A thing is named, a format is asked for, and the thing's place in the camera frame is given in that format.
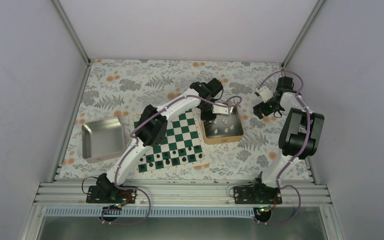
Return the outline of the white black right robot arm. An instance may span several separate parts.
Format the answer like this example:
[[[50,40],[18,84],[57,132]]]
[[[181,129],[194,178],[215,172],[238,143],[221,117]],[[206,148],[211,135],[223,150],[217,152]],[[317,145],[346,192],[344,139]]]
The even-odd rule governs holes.
[[[258,204],[264,203],[270,192],[280,188],[282,180],[298,160],[314,155],[318,149],[325,117],[312,111],[293,87],[293,79],[282,76],[274,92],[265,86],[256,92],[262,102],[253,107],[253,113],[259,119],[276,113],[287,114],[279,135],[276,158],[255,178],[250,191],[252,200]]]

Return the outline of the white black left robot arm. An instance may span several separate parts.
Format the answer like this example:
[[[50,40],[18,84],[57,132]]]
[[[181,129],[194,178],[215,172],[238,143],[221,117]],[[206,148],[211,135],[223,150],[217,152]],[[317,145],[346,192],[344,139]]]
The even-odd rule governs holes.
[[[167,126],[187,110],[198,108],[205,120],[215,118],[214,106],[225,107],[216,103],[215,97],[223,91],[222,83],[216,78],[205,82],[193,82],[190,87],[176,98],[160,106],[148,105],[144,108],[137,127],[130,134],[132,141],[114,166],[97,177],[96,186],[99,196],[111,203],[119,197],[119,188],[124,184],[128,173],[137,161],[152,147],[161,144],[166,136]]]

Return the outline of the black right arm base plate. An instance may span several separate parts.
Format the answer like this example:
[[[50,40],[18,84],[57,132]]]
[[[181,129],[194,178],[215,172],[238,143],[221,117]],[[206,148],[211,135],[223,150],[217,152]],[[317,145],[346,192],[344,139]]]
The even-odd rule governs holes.
[[[233,198],[237,205],[250,204],[277,204],[283,203],[279,188],[263,186],[254,189],[252,186],[238,185],[233,187]]]

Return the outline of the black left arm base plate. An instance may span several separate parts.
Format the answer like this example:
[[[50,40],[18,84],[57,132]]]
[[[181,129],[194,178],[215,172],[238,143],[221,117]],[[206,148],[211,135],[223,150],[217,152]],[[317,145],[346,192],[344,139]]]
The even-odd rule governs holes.
[[[114,187],[108,194],[104,193],[97,186],[88,188],[86,203],[88,204],[134,204],[137,191],[133,189],[119,189]]]

